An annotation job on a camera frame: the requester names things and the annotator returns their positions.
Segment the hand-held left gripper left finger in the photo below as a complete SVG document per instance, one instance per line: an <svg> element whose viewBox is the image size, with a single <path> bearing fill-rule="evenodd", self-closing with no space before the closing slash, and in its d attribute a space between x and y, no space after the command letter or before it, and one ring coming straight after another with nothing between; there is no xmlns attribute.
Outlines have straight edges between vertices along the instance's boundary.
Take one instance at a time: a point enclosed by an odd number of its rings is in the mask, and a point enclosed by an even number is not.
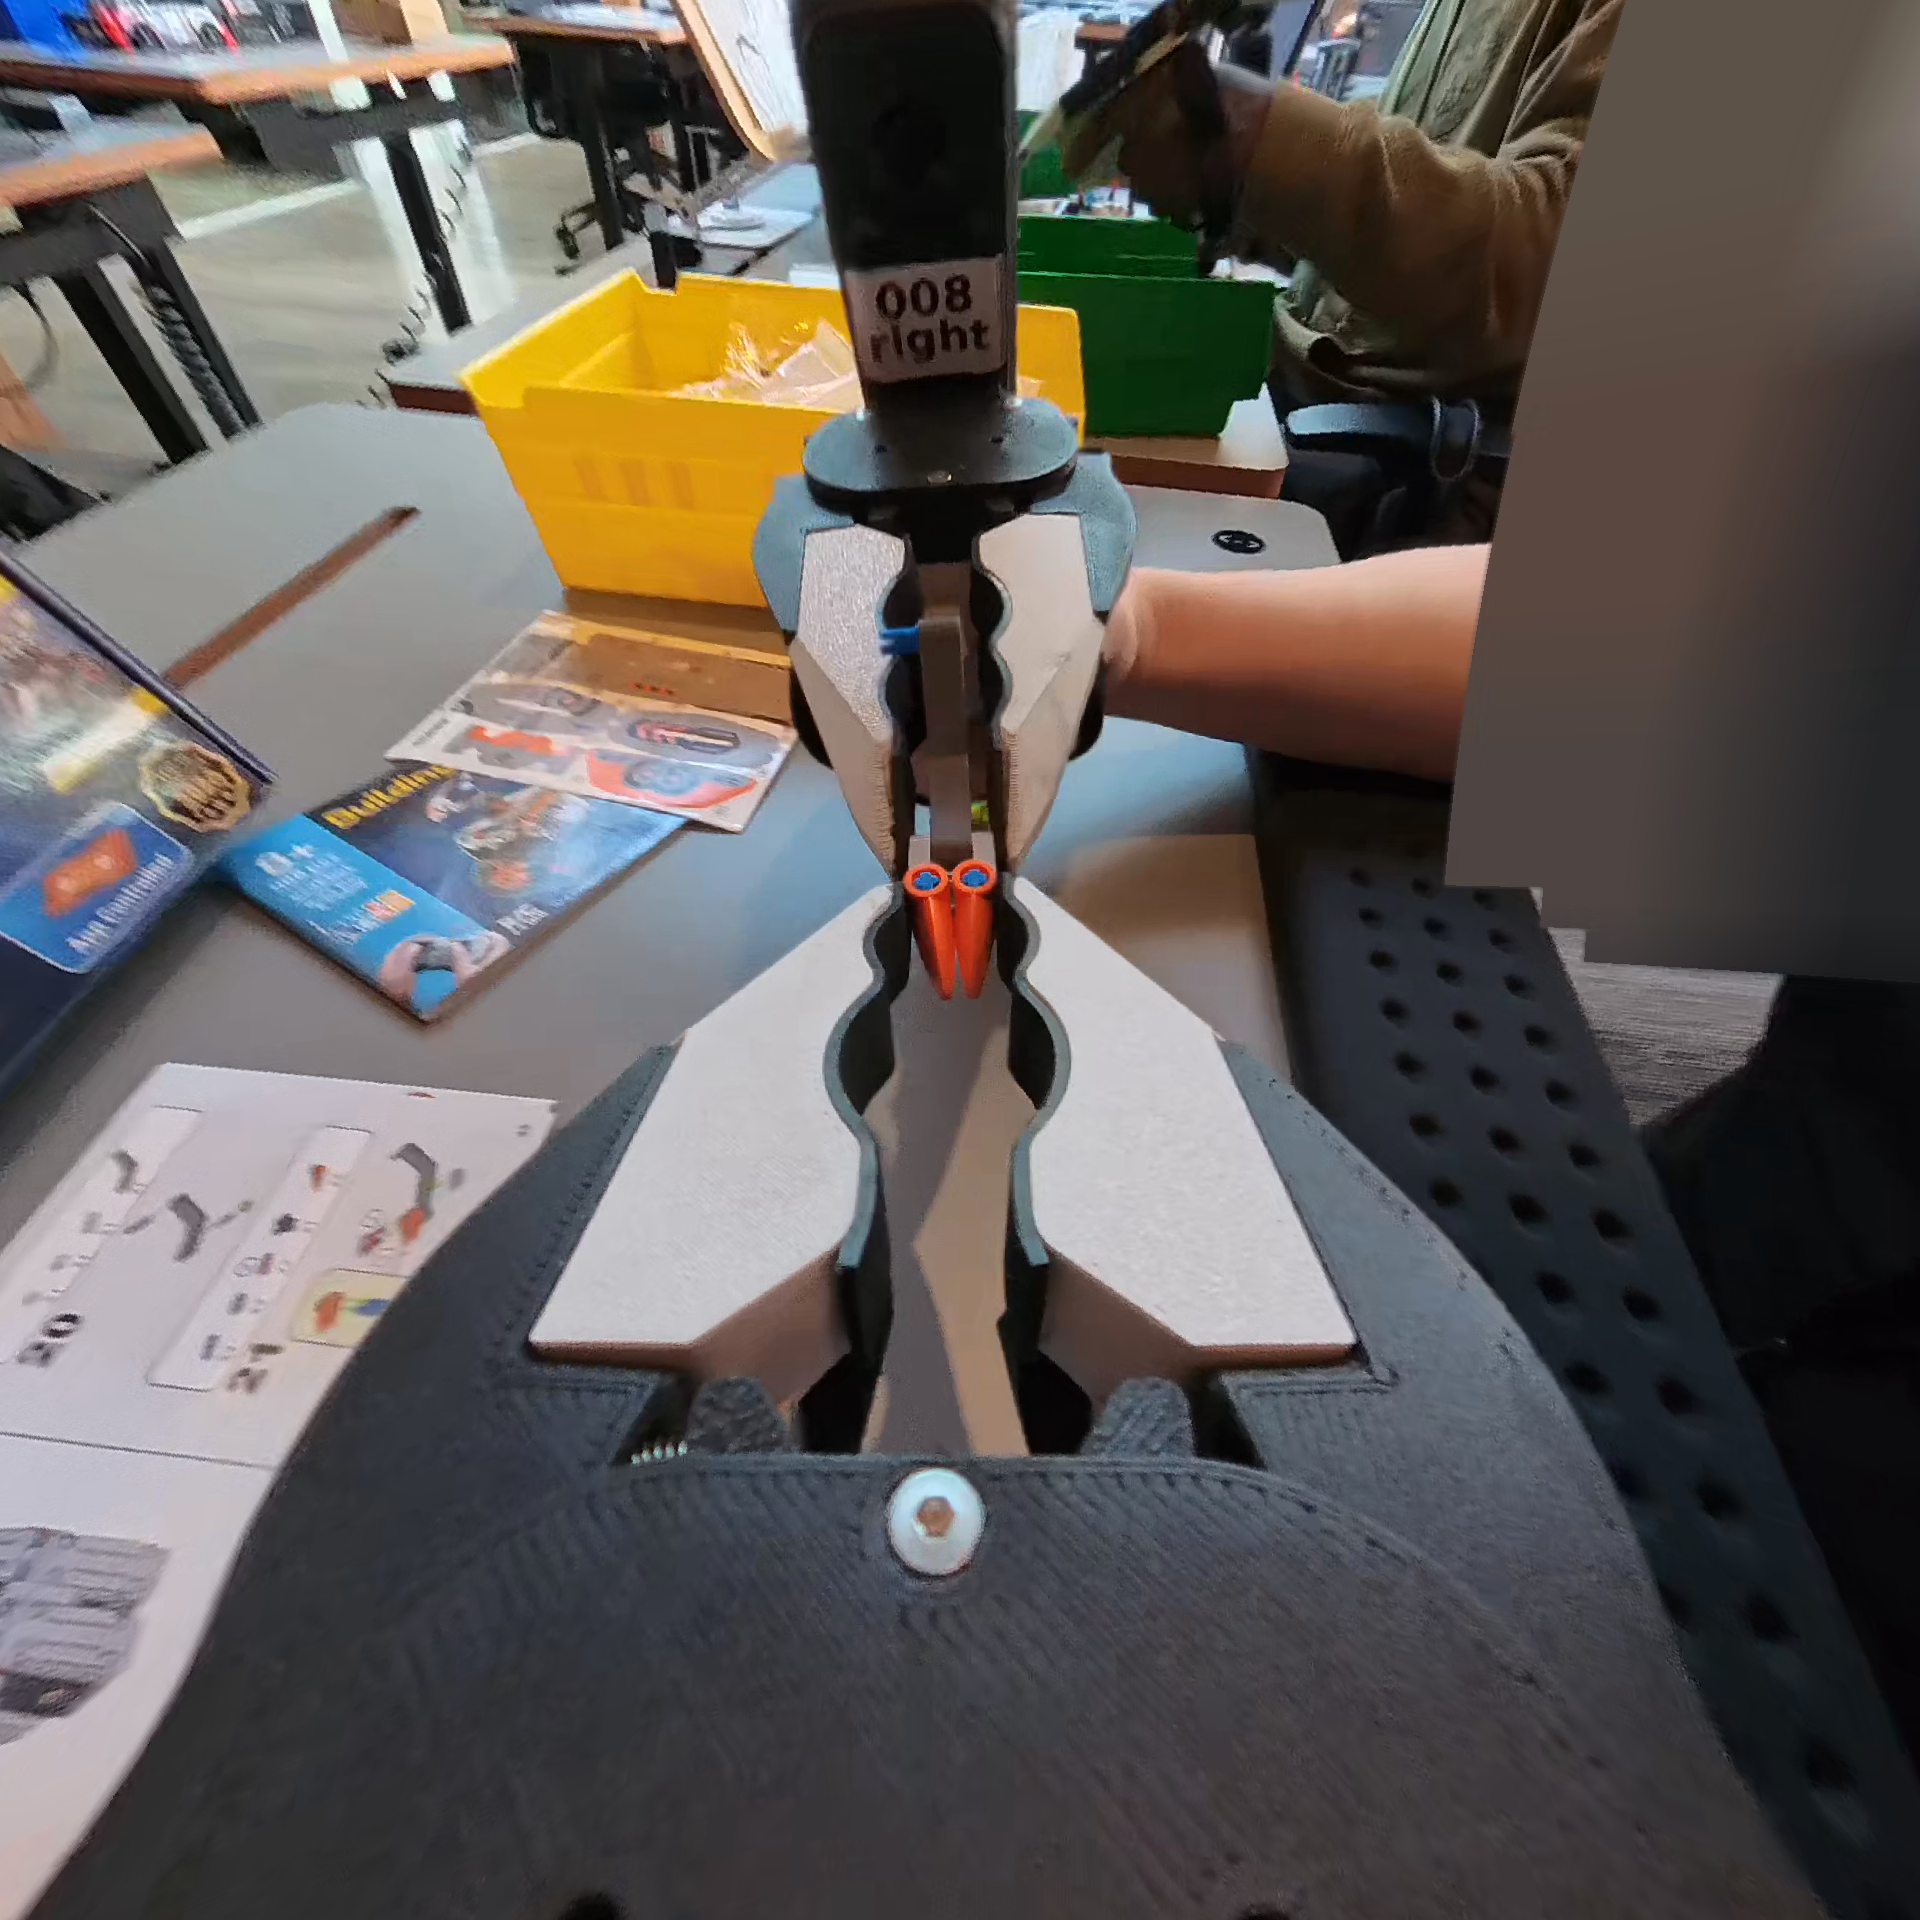
<svg viewBox="0 0 1920 1920"><path fill-rule="evenodd" d="M616 1137L532 1352L752 1379L801 1445L858 1452L894 1326L867 1109L903 986L905 897L882 884L690 1025Z"/></svg>

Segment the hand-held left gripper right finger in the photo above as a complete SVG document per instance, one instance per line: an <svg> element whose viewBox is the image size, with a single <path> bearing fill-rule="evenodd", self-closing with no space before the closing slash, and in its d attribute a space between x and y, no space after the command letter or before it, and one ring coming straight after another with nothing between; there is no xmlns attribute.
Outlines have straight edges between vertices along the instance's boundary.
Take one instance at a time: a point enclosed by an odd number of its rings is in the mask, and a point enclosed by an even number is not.
<svg viewBox="0 0 1920 1920"><path fill-rule="evenodd" d="M1331 1369L1359 1331L1265 1140L1236 1052L1024 877L1003 902L1011 1171L1003 1354L1032 1453L1113 1393Z"/></svg>

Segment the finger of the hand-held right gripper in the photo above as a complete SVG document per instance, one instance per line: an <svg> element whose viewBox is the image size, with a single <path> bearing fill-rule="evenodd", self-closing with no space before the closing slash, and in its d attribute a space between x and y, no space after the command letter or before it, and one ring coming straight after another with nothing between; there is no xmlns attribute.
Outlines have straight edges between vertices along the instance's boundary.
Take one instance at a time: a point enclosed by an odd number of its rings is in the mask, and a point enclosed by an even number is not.
<svg viewBox="0 0 1920 1920"><path fill-rule="evenodd" d="M1028 513L986 531L977 568L1001 615L982 641L986 795L999 863L1022 865L1058 795L1103 661L1082 519Z"/></svg>
<svg viewBox="0 0 1920 1920"><path fill-rule="evenodd" d="M906 544L867 525L806 533L794 686L804 696L854 827L888 877L909 865L913 800L901 721L888 699L896 661L885 651L880 614L906 562Z"/></svg>

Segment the grey bent toy beam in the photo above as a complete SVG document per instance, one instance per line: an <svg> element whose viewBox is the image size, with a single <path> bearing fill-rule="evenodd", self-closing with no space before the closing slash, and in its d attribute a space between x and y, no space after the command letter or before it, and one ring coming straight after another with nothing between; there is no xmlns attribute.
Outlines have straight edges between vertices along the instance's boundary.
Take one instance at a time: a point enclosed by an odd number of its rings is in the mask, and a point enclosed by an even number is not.
<svg viewBox="0 0 1920 1920"><path fill-rule="evenodd" d="M994 798L982 590L973 559L909 556L877 614L880 650L896 661L887 691L926 813L925 859L946 869L979 858L979 836L994 831L977 820Z"/></svg>

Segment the person's right forearm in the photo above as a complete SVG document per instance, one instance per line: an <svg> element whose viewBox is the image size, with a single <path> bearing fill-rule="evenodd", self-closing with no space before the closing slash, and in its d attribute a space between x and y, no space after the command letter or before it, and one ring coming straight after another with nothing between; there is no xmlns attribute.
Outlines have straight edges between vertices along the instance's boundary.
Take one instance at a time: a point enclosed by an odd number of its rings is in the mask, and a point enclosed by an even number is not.
<svg viewBox="0 0 1920 1920"><path fill-rule="evenodd" d="M1105 638L1122 718L1449 783L1493 544L1321 568L1131 573Z"/></svg>

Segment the grey desk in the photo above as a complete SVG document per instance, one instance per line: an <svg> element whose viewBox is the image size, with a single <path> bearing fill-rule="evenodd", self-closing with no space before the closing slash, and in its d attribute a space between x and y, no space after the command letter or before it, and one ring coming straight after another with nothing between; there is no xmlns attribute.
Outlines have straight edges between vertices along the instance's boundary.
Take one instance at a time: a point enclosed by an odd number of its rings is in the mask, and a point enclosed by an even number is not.
<svg viewBox="0 0 1920 1920"><path fill-rule="evenodd" d="M278 818L357 789L562 590L470 418L298 409L37 540L24 563L277 774ZM1243 752L1109 720L1026 874L1288 1078ZM214 881L4 1093L4 1236L158 1066L544 1098L558 1123L880 869L834 777L787 763L742 833L682 830L441 1021Z"/></svg>

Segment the clear plastic parts bags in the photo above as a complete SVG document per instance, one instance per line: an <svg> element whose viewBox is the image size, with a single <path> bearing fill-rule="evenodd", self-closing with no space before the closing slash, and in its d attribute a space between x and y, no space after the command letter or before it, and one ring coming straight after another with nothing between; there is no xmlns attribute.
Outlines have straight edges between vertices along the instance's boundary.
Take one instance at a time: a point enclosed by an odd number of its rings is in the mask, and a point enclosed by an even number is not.
<svg viewBox="0 0 1920 1920"><path fill-rule="evenodd" d="M861 405L851 340L828 322L760 330L733 322L718 369L685 382L675 397L777 405L842 415Z"/></svg>

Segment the green plastic bin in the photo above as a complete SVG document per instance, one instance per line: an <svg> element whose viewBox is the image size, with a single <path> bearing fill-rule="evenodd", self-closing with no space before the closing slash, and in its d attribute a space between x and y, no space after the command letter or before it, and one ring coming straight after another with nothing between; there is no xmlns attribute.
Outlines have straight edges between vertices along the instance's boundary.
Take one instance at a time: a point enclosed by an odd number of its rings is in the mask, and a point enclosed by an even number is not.
<svg viewBox="0 0 1920 1920"><path fill-rule="evenodd" d="M1185 228L1026 211L1018 273L1024 304L1076 313L1090 438L1213 440L1265 391L1278 290L1206 272Z"/></svg>

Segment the yellow plastic bin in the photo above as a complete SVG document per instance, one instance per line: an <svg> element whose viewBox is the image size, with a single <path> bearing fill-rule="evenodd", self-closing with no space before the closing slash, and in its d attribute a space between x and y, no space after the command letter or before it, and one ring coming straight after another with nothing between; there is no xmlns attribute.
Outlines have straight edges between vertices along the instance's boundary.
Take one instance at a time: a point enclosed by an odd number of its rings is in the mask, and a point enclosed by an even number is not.
<svg viewBox="0 0 1920 1920"><path fill-rule="evenodd" d="M466 388L567 587L712 605L766 605L755 542L777 481L839 414L698 399L730 323L833 323L842 288L690 273L675 291L635 273L569 301L466 373ZM1080 419L1079 315L1018 304L1022 395Z"/></svg>

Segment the black perforated mat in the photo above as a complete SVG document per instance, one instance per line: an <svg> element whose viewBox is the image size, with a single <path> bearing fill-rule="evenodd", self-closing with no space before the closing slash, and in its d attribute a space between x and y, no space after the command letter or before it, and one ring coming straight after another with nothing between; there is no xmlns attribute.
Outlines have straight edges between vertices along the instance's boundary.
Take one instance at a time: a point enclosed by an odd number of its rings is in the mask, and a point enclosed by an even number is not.
<svg viewBox="0 0 1920 1920"><path fill-rule="evenodd" d="M1442 783L1247 763L1299 1092L1546 1361L1818 1897L1917 1915L1908 1751L1533 894L1447 879Z"/></svg>

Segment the black mesh chair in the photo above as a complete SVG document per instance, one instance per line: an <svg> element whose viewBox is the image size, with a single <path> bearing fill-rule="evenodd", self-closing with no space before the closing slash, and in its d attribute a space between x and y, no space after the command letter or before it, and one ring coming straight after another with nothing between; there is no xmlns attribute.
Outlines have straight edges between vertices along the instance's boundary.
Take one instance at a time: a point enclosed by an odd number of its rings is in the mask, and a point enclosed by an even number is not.
<svg viewBox="0 0 1920 1920"><path fill-rule="evenodd" d="M1494 535L1514 446L1506 401L1398 395L1297 405L1283 495L1319 513L1343 562Z"/></svg>

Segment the blue cover booklet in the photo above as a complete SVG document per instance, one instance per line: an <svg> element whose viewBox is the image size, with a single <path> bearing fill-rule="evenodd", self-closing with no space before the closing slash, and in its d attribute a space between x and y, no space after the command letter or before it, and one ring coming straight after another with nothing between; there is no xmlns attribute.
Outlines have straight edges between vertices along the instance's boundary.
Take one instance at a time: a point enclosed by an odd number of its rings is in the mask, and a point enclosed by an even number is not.
<svg viewBox="0 0 1920 1920"><path fill-rule="evenodd" d="M250 833L217 874L420 1024L459 1010L682 820L553 786L402 765Z"/></svg>

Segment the open white instruction manual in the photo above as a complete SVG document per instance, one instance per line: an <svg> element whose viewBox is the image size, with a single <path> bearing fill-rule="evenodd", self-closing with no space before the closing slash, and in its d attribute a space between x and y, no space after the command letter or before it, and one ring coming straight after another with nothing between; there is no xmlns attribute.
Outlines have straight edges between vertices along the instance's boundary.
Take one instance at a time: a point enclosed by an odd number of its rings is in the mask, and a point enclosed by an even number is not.
<svg viewBox="0 0 1920 1920"><path fill-rule="evenodd" d="M157 1067L4 1251L4 1795L133 1767L239 1547L544 1098Z"/></svg>

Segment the wooden background table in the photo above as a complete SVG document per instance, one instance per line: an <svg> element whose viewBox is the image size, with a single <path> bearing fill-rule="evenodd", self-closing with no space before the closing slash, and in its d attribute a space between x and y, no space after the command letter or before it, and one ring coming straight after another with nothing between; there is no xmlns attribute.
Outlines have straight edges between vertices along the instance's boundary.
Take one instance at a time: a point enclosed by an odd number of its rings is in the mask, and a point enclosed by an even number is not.
<svg viewBox="0 0 1920 1920"><path fill-rule="evenodd" d="M431 312L447 333L461 333L472 323L469 291L450 218L428 183L417 131L465 115L461 100L437 90L438 78L495 73L514 61L507 37L479 32L410 43L345 42L338 51L317 42L199 53L65 51L8 40L2 78L6 88L65 93L80 104L267 110L286 121L298 159L377 141ZM178 228L152 183L163 170L221 150L218 134L203 120L4 139L4 218L12 220L4 232L4 290L41 282L59 290L171 466L203 455L210 444L107 265L125 262L140 288L157 291L160 317L174 323L158 330L163 341L191 341L187 383L203 395L218 434L232 440L260 426L252 395L185 277Z"/></svg>

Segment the blue toy robot box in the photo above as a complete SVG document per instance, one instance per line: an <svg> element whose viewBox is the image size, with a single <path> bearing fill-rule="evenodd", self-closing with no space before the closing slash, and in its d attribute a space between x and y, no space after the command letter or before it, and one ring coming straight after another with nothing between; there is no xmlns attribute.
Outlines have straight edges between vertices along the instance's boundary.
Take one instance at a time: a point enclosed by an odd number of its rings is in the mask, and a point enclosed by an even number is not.
<svg viewBox="0 0 1920 1920"><path fill-rule="evenodd" d="M2 1086L188 896L275 771L2 559Z"/></svg>

